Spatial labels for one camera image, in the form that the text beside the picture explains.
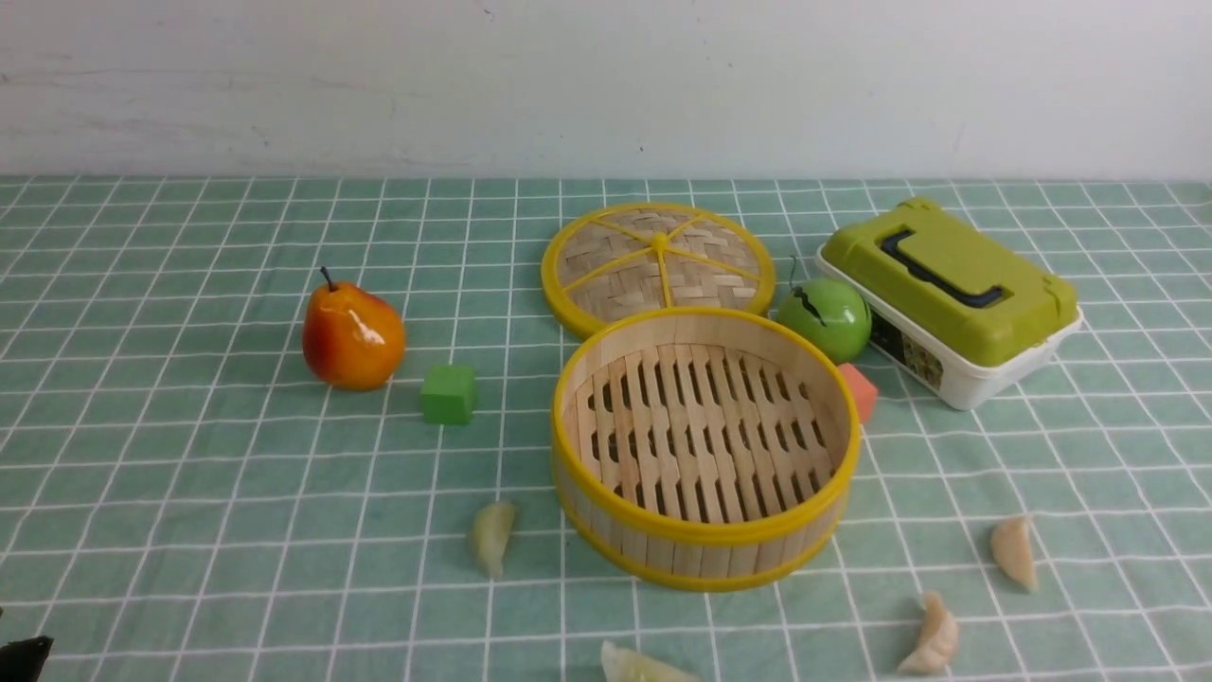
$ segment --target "white plastic container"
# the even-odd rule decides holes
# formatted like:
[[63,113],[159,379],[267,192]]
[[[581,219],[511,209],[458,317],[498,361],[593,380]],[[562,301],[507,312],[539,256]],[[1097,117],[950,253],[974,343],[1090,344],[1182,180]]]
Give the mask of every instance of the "white plastic container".
[[[989,399],[1001,394],[1007,388],[1013,386],[1033,372],[1046,366],[1057,353],[1062,340],[1067,336],[1081,328],[1085,323],[1085,315],[1081,305],[1077,305],[1077,317],[1068,326],[1052,333],[1040,344],[1031,346],[1012,360],[997,367],[974,366],[955,351],[947,348],[942,340],[930,333],[899,310],[888,305],[876,297],[863,285],[858,283],[845,273],[824,259],[822,251],[824,246],[817,248],[817,264],[829,276],[840,279],[858,291],[873,313],[873,338],[871,346],[884,354],[888,360],[897,363],[909,373],[922,386],[930,389],[944,403],[956,411],[971,411]],[[894,334],[903,336],[913,340],[910,348],[916,348],[916,356],[913,361],[905,362],[890,353],[887,344],[881,345],[876,338],[876,327],[884,327],[885,334],[888,329],[894,329]]]

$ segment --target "green lid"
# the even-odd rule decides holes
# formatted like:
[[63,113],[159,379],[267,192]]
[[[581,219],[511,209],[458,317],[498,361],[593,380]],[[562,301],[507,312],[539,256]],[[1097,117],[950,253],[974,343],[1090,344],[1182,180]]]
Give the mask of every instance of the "green lid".
[[925,197],[835,231],[822,257],[979,367],[1077,319],[1077,292]]

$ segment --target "dumpling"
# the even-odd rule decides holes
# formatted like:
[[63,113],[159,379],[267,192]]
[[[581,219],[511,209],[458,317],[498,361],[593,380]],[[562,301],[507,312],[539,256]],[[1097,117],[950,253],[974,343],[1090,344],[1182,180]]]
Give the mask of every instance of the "dumpling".
[[631,649],[602,642],[606,682],[699,682],[698,677]]
[[1014,516],[1002,521],[989,535],[989,552],[994,563],[1007,578],[1028,592],[1040,589],[1031,554],[1031,517]]
[[505,571],[505,549],[509,546],[509,534],[514,529],[516,516],[518,508],[513,503],[492,503],[476,512],[468,534],[475,563],[493,580],[501,580]]
[[960,624],[943,606],[938,592],[924,592],[921,603],[926,614],[917,634],[917,648],[905,657],[897,672],[901,675],[933,675],[947,667],[960,648]]

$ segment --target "woven bamboo lid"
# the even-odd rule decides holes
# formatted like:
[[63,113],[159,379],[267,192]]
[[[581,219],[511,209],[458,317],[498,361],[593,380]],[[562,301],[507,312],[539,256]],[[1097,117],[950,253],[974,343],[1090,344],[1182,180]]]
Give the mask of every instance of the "woven bamboo lid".
[[765,314],[774,263],[745,228],[678,204],[607,206],[571,222],[543,254],[555,316],[587,338],[636,313],[687,305]]

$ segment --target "yellow rim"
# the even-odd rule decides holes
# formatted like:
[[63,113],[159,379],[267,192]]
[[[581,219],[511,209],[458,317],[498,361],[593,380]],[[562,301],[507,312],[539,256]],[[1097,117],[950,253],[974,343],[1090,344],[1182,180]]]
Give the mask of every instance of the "yellow rim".
[[[693,217],[691,219],[680,223],[673,231],[670,231],[663,240],[661,240],[662,245],[654,248],[652,245],[653,241],[652,239],[645,239],[644,236],[636,234],[630,229],[627,229],[625,227],[611,223],[608,219],[611,213],[617,213],[621,211],[630,211],[636,208],[650,208],[654,211],[678,211],[678,212],[690,213]],[[754,257],[758,259],[756,275],[754,275],[753,273],[739,270],[727,263],[721,263],[711,258],[699,256],[697,253],[688,253],[681,248],[664,246],[664,242],[675,236],[678,233],[686,229],[691,224],[704,219],[711,220],[714,223],[720,224],[721,227],[727,228],[745,243],[745,246],[754,253]],[[635,239],[636,241],[645,245],[642,248],[628,253],[627,256],[614,258],[613,260],[602,264],[601,267],[596,268],[594,273],[604,271],[625,259],[635,258],[648,251],[657,252],[657,264],[661,268],[662,293],[664,296],[664,303],[667,305],[670,304],[670,294],[669,294],[669,277],[665,274],[665,258],[663,253],[664,251],[719,267],[725,271],[731,271],[733,274],[738,274],[747,279],[756,280],[758,292],[754,294],[753,300],[749,302],[749,305],[747,305],[743,311],[760,315],[770,308],[771,300],[773,300],[774,298],[774,283],[776,283],[774,280],[777,276],[774,270],[774,262],[771,259],[770,253],[766,251],[766,246],[762,245],[761,240],[759,240],[749,230],[737,224],[736,222],[724,216],[713,213],[710,211],[704,211],[702,208],[696,208],[693,206],[684,206],[681,204],[639,202],[639,204],[621,204],[617,206],[606,206],[605,208],[599,208],[591,213],[581,216],[579,218],[568,223],[567,227],[561,229],[554,237],[551,237],[551,242],[548,245],[547,251],[543,253],[541,276],[543,281],[543,294],[547,297],[547,303],[548,305],[550,305],[551,311],[555,314],[555,319],[560,320],[560,323],[562,323],[565,327],[568,328],[568,331],[576,333],[581,338],[588,338],[593,333],[601,329],[606,325],[606,322],[583,310],[568,296],[568,290],[581,283],[581,281],[588,277],[589,275],[587,274],[585,276],[582,276],[577,281],[573,281],[568,285],[562,285],[560,283],[560,276],[558,274],[556,263],[559,260],[560,253],[564,252],[564,246],[568,241],[568,239],[572,237],[573,234],[576,234],[581,228],[585,227],[587,224],[596,224],[605,227],[607,229],[613,229],[619,234],[625,234],[631,239]]]
[[[822,488],[816,495],[808,498],[805,503],[790,510],[758,521],[721,525],[694,523],[691,521],[662,516],[619,498],[612,491],[607,491],[606,487],[593,476],[581,459],[573,455],[576,451],[572,447],[572,441],[568,437],[567,431],[564,429],[562,420],[560,419],[560,397],[564,396],[567,390],[568,369],[576,367],[585,354],[600,344],[601,339],[607,334],[625,326],[665,315],[744,317],[753,323],[765,326],[777,333],[782,333],[804,353],[810,354],[821,363],[825,372],[829,373],[829,377],[831,377],[841,389],[841,394],[846,400],[846,414],[850,418],[850,435],[846,445],[846,454],[842,457],[837,472],[829,481],[829,483],[824,486],[824,488]],[[837,495],[842,494],[842,492],[850,486],[850,480],[854,474],[854,468],[858,465],[859,453],[858,409],[854,407],[854,399],[851,396],[850,389],[846,388],[846,382],[842,379],[841,373],[837,372],[837,368],[829,362],[829,359],[827,359],[824,354],[818,351],[812,344],[808,344],[807,340],[800,334],[764,316],[741,310],[710,306],[667,308],[640,313],[627,319],[622,319],[589,337],[589,339],[587,339],[585,343],[582,344],[581,348],[572,355],[572,359],[564,367],[564,372],[560,373],[559,382],[556,382],[555,397],[551,402],[551,431],[553,440],[555,442],[554,457],[560,458],[571,474],[576,486],[589,495],[589,498],[598,506],[605,510],[606,514],[650,535],[668,538],[681,543],[711,546],[762,543],[772,538],[785,535],[787,533],[810,523],[813,518],[819,516],[822,511],[824,511],[825,506],[831,504]]]
[[685,590],[690,592],[733,592],[738,590],[749,590],[790,575],[795,572],[795,569],[808,563],[814,556],[821,554],[821,550],[823,550],[825,544],[833,538],[834,531],[837,529],[837,523],[841,521],[841,517],[846,511],[845,505],[848,502],[844,499],[840,503],[842,509],[839,510],[836,518],[834,518],[834,522],[829,525],[824,535],[818,538],[817,541],[813,543],[812,546],[810,546],[802,555],[784,564],[777,566],[762,573],[755,573],[753,575],[744,575],[739,578],[687,578],[684,575],[664,573],[650,566],[627,558],[621,552],[614,550],[614,548],[602,543],[598,535],[594,535],[593,531],[585,526],[585,522],[577,516],[576,510],[573,510],[572,505],[570,505],[565,499],[564,493],[560,492],[559,487],[555,489],[555,495],[559,498],[560,506],[564,508],[564,514],[568,517],[568,522],[577,529],[577,534],[579,534],[590,548],[598,551],[598,554],[604,556],[606,561],[641,580],[647,580],[648,583],[669,588],[671,590]]

